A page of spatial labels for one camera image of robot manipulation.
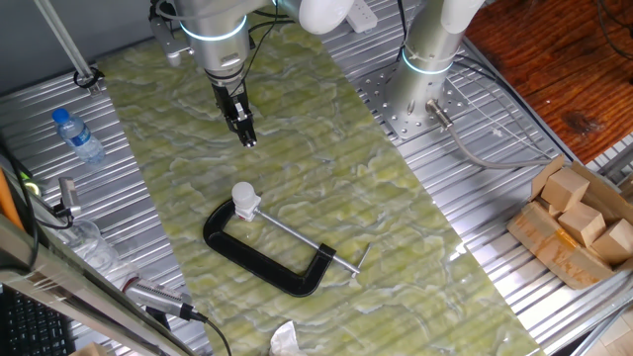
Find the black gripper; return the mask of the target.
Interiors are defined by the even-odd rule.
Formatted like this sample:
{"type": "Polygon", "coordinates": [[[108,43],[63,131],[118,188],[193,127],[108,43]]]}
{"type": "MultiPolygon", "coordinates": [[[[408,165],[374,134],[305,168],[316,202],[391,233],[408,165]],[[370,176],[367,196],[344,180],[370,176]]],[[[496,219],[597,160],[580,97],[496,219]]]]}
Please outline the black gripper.
{"type": "Polygon", "coordinates": [[[217,106],[222,111],[228,129],[242,140],[245,147],[254,147],[257,143],[253,128],[252,112],[249,108],[246,86],[243,80],[229,83],[228,86],[220,86],[212,83],[217,106]],[[241,122],[241,131],[237,124],[241,122]]]}

